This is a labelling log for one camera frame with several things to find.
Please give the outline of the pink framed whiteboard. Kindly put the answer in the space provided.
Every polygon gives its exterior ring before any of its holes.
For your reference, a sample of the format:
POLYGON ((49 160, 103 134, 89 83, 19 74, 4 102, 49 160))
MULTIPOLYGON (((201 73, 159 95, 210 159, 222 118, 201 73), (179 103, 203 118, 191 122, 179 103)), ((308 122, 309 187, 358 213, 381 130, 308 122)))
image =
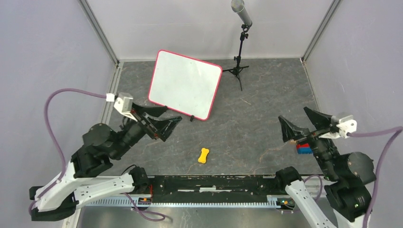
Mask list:
POLYGON ((217 64, 161 49, 148 100, 205 121, 210 117, 222 73, 217 64))

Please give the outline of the yellow bone-shaped eraser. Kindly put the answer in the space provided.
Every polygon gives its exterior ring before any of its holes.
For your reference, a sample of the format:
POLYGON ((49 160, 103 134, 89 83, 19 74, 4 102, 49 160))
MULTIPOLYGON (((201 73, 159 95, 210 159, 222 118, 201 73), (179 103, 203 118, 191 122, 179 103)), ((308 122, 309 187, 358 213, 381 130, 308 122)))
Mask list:
POLYGON ((210 152, 209 149, 202 148, 201 149, 201 154, 200 154, 200 156, 198 158, 198 163, 205 164, 207 162, 207 156, 208 156, 209 152, 210 152))

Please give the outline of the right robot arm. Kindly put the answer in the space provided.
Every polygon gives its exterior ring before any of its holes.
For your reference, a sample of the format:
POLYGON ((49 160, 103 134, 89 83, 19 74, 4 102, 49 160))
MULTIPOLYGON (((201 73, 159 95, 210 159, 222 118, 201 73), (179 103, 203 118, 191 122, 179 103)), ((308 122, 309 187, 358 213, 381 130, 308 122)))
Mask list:
MULTIPOLYGON (((326 198, 333 209, 339 228, 363 228, 368 224, 372 210, 371 194, 366 185, 376 180, 374 161, 362 152, 340 154, 334 139, 348 138, 357 130, 353 115, 329 115, 308 107, 304 111, 315 130, 301 128, 278 116, 283 142, 308 144, 324 179, 326 198)), ((304 217, 313 228, 333 228, 315 200, 308 195, 300 174, 294 167, 276 172, 274 186, 277 192, 293 198, 304 217)))

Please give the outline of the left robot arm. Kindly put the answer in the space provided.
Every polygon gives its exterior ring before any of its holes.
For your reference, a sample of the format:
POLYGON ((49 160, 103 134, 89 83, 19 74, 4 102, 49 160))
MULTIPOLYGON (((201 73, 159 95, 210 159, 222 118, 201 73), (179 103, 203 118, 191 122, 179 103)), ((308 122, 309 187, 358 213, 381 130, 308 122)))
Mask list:
POLYGON ((181 116, 163 117, 167 107, 145 107, 132 104, 122 119, 120 131, 98 123, 83 135, 83 145, 71 156, 64 171, 45 186, 29 190, 33 221, 59 221, 91 202, 116 194, 146 193, 150 186, 145 169, 134 166, 129 172, 98 184, 95 177, 110 169, 143 137, 166 141, 181 116))

